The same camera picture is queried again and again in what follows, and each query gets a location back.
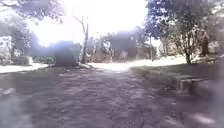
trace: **dirt ground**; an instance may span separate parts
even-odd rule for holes
[[[45,68],[0,75],[1,128],[206,128],[208,101],[133,71]]]

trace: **park path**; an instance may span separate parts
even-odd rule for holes
[[[178,110],[189,104],[132,71],[46,68],[0,78],[1,128],[192,127]]]

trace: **sky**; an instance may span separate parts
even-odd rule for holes
[[[34,29],[43,46],[58,40],[82,42],[82,27],[73,16],[88,17],[90,36],[97,36],[134,29],[144,23],[147,14],[145,0],[64,0],[64,5],[66,15],[62,25],[45,18]]]

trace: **tree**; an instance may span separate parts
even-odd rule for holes
[[[46,16],[58,19],[64,13],[62,0],[0,0],[0,7],[13,9],[25,18],[39,20]]]
[[[84,17],[80,19],[78,19],[76,16],[73,16],[73,18],[78,21],[81,26],[82,26],[82,30],[83,30],[83,34],[84,34],[84,43],[82,45],[82,50],[81,50],[81,63],[86,63],[86,49],[87,49],[87,45],[88,45],[88,40],[89,40],[89,22],[88,22],[88,17],[86,18],[86,21],[84,20]]]
[[[146,32],[155,38],[171,37],[191,64],[197,28],[203,28],[210,5],[207,0],[148,0]]]

